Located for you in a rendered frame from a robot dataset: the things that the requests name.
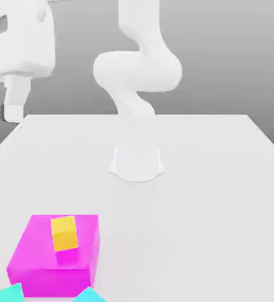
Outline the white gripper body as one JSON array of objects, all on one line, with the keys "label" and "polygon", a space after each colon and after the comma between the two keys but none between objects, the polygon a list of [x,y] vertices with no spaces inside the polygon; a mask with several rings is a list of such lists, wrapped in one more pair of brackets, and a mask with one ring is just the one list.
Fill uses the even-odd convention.
[{"label": "white gripper body", "polygon": [[0,82],[9,75],[48,77],[55,67],[53,14],[48,0],[0,0]]}]

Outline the small yellow cube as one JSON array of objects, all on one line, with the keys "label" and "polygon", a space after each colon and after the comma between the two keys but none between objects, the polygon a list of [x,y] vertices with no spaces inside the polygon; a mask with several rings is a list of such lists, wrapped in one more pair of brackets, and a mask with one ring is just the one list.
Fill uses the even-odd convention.
[{"label": "small yellow cube", "polygon": [[74,216],[64,216],[52,219],[51,230],[55,252],[72,250],[78,247]]}]

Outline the small cyan cube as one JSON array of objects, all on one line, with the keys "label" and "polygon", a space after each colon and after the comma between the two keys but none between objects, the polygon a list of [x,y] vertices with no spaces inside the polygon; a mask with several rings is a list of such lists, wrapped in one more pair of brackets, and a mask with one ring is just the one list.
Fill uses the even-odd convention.
[{"label": "small cyan cube", "polygon": [[87,287],[78,296],[73,298],[71,302],[106,302],[106,300],[98,295],[94,289]]},{"label": "small cyan cube", "polygon": [[0,290],[0,302],[25,302],[21,283]]}]

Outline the large magenta box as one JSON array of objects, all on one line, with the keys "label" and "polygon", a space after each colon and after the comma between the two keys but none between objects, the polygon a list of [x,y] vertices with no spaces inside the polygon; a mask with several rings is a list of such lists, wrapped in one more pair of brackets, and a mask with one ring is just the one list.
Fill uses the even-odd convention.
[{"label": "large magenta box", "polygon": [[76,215],[78,247],[54,250],[55,215],[32,215],[7,266],[25,297],[75,297],[93,287],[100,247],[98,215]]}]

